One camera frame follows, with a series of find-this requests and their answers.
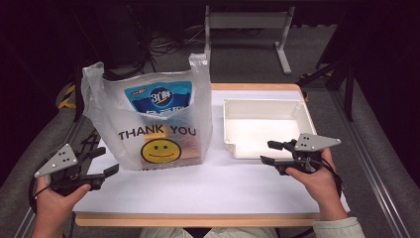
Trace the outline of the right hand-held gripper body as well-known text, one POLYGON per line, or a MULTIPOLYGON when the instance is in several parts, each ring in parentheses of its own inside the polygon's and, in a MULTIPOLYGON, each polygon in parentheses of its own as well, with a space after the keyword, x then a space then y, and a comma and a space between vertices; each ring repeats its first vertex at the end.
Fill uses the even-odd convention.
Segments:
POLYGON ((292 141, 292 157, 301 172, 315 173, 324 165, 321 151, 340 144, 340 139, 301 133, 292 141))

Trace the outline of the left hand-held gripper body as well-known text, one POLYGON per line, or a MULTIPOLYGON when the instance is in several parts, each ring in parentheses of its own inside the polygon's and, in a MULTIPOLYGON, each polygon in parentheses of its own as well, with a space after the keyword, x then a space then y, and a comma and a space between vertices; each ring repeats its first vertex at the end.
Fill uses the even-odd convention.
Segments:
POLYGON ((81 157, 76 155, 69 144, 63 145, 36 170, 34 177, 47 177, 48 185, 61 195, 69 195, 84 184, 91 190, 97 190, 98 175, 87 175, 82 172, 81 157))

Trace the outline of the white plastic tray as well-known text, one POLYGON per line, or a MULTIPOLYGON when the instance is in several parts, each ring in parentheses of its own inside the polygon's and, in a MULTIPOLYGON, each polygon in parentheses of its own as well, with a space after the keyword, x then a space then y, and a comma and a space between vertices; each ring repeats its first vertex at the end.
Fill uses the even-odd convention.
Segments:
POLYGON ((303 100, 230 98, 223 107, 224 144, 235 159, 290 159, 288 151, 271 149, 267 142, 289 142, 301 133, 316 133, 303 100))

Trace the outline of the clear smiley plastic bag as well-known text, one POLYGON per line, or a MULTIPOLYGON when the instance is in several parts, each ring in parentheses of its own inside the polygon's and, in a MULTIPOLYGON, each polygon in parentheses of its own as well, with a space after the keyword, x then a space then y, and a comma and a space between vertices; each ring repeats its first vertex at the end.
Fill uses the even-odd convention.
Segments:
POLYGON ((83 114, 124 169, 168 169, 199 165, 204 160, 213 133, 209 63, 204 54, 192 54, 188 60, 187 71, 148 73, 118 81, 104 78, 102 62, 82 70, 83 114), (192 82, 188 107, 162 114, 140 113, 124 92, 170 81, 192 82))

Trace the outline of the blue snack pouch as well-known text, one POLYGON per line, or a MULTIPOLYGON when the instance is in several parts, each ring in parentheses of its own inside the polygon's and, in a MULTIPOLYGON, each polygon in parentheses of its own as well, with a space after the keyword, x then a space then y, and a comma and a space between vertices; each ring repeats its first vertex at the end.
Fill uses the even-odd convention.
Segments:
POLYGON ((155 82, 124 90, 137 112, 162 114, 186 108, 191 103, 191 81, 155 82))

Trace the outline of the person's left hand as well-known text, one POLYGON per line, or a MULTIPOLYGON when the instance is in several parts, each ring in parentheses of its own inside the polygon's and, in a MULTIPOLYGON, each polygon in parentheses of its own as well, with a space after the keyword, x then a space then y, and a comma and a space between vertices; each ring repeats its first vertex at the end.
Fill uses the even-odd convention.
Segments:
POLYGON ((38 178, 37 214, 46 216, 68 215, 74 205, 87 194, 90 188, 89 184, 84 184, 70 195, 63 196, 49 187, 45 177, 38 178))

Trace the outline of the person's right hand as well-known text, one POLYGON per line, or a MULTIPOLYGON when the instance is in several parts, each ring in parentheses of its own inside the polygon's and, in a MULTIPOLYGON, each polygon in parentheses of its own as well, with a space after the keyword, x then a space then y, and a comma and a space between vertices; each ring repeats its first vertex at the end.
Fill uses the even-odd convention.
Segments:
POLYGON ((286 173, 300 181, 318 203, 321 210, 343 210, 333 175, 325 168, 314 174, 305 174, 297 169, 288 168, 286 173))

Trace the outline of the person's legs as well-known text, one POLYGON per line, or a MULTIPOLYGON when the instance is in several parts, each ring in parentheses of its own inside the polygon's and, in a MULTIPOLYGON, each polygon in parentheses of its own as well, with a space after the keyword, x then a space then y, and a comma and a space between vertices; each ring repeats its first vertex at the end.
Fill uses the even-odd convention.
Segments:
POLYGON ((203 237, 193 236, 180 227, 143 228, 139 238, 278 238, 274 228, 211 228, 203 237))

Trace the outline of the aluminium floor rail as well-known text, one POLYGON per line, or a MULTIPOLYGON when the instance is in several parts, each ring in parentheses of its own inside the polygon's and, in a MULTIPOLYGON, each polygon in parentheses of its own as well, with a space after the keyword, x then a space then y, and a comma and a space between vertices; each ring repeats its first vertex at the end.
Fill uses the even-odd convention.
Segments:
POLYGON ((371 157, 368 153, 363 140, 354 125, 351 122, 344 110, 344 101, 341 99, 340 94, 336 91, 330 93, 330 97, 338 110, 344 125, 350 134, 351 140, 356 147, 358 160, 364 170, 370 187, 376 197, 376 200, 387 220, 388 225, 395 238, 412 238, 407 230, 385 184, 383 183, 371 157))
POLYGON ((23 185, 26 213, 20 221, 14 238, 30 238, 34 227, 36 214, 29 203, 29 187, 34 178, 35 169, 48 154, 61 148, 64 144, 69 144, 75 149, 76 137, 84 124, 85 118, 83 116, 75 120, 67 114, 58 114, 41 131, 29 149, 24 153, 23 159, 25 164, 19 167, 19 172, 28 172, 27 179, 29 181, 23 185))

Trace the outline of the white metal table frame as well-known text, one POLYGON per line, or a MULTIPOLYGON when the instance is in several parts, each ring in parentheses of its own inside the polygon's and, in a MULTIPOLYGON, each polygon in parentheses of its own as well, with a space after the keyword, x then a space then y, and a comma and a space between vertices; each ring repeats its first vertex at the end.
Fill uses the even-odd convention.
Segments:
POLYGON ((295 7, 280 12, 213 12, 205 9, 205 47, 204 54, 211 59, 212 29, 278 29, 281 37, 273 45, 285 75, 291 75, 291 67, 284 46, 291 27, 295 7))

